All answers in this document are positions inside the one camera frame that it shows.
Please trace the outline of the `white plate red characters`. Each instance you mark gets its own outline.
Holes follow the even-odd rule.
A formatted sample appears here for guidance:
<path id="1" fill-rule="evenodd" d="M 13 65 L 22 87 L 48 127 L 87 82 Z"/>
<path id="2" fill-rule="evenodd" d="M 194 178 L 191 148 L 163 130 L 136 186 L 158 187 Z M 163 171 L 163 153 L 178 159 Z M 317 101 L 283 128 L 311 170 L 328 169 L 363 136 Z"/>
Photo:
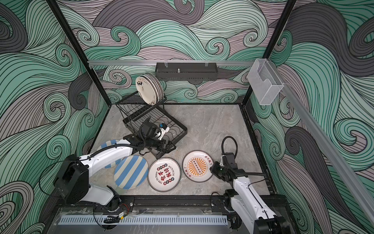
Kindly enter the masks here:
<path id="1" fill-rule="evenodd" d="M 158 192 L 167 192 L 174 189 L 180 179 L 181 168 L 171 158 L 160 158 L 149 167 L 149 185 Z"/>

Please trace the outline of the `cream plate with drawing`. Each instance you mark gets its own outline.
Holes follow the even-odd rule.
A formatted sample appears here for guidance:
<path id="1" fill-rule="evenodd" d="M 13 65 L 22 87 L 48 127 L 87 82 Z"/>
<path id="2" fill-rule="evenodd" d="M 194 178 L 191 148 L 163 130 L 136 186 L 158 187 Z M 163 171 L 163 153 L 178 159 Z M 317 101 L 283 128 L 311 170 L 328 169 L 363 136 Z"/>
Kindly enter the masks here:
<path id="1" fill-rule="evenodd" d="M 139 76 L 135 80 L 137 91 L 144 102 L 148 105 L 156 105 L 158 102 L 158 95 L 156 87 L 151 80 L 145 76 Z"/>

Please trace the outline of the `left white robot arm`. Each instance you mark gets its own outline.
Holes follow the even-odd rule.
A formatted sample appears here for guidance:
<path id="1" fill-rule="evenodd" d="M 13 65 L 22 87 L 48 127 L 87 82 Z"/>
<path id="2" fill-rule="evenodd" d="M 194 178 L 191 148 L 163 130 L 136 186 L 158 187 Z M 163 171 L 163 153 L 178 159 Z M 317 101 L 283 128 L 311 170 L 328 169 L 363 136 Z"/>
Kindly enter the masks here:
<path id="1" fill-rule="evenodd" d="M 145 120 L 137 133 L 125 136 L 117 143 L 81 157 L 68 156 L 54 179 L 55 189 L 67 204 L 86 201 L 102 205 L 109 212 L 117 211 L 122 203 L 118 192 L 111 186 L 94 185 L 90 178 L 116 164 L 114 178 L 120 188 L 128 190 L 141 185 L 148 176 L 149 166 L 137 153 L 145 148 L 164 154 L 175 150 L 175 145 L 163 138 L 169 130 L 165 123 Z"/>

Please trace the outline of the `black wire dish rack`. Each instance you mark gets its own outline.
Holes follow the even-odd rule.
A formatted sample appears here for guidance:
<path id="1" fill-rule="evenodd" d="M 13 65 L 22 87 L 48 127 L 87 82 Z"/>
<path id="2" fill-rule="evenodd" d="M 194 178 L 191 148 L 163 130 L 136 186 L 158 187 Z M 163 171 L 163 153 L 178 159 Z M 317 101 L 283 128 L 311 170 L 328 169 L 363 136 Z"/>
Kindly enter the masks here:
<path id="1" fill-rule="evenodd" d="M 165 155 L 155 149 L 156 141 L 158 140 L 159 125 L 161 123 L 165 123 L 170 128 L 162 139 L 172 141 L 175 146 L 188 132 L 186 126 L 165 110 L 166 101 L 167 98 L 164 97 L 162 101 L 151 106 L 146 104 L 136 91 L 116 103 L 125 126 L 137 138 L 135 142 L 141 144 L 142 139 L 145 138 L 147 141 L 146 147 L 156 159 L 160 159 Z"/>

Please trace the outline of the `green red rimmed plate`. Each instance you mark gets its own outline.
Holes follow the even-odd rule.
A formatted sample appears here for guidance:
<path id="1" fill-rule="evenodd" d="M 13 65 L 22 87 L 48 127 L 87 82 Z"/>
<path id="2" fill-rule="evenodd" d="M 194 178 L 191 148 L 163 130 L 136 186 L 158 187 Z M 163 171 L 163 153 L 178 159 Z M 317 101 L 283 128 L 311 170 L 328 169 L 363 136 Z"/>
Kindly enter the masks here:
<path id="1" fill-rule="evenodd" d="M 162 101 L 165 97 L 163 87 L 162 87 L 159 79 L 155 75 L 152 75 L 152 77 L 155 80 L 155 83 L 156 83 L 156 85 L 158 86 L 158 89 L 159 89 L 159 100 Z"/>

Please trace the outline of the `orange sunburst plate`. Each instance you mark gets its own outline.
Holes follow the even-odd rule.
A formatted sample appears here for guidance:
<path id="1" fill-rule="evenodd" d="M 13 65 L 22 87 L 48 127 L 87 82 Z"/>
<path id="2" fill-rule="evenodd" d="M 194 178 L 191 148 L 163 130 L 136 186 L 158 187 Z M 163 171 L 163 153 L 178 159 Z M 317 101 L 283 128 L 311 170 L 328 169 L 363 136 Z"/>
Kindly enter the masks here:
<path id="1" fill-rule="evenodd" d="M 210 180 L 212 173 L 210 168 L 213 166 L 212 157 L 204 151 L 191 151 L 183 159 L 182 167 L 185 176 L 197 183 Z"/>

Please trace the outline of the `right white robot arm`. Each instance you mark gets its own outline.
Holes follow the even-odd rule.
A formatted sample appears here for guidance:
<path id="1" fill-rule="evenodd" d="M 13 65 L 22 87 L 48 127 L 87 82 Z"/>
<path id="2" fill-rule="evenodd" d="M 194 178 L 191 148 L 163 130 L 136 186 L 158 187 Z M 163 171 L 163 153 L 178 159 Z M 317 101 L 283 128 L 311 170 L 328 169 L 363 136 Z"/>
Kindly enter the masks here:
<path id="1" fill-rule="evenodd" d="M 238 143 L 232 136 L 225 136 L 221 142 L 221 161 L 214 162 L 210 167 L 212 175 L 231 185 L 224 197 L 225 207 L 235 212 L 240 223 L 243 223 L 251 234 L 290 234 L 291 225 L 277 215 L 257 193 L 249 176 L 262 176 L 263 173 L 246 172 L 239 169 L 236 163 Z"/>

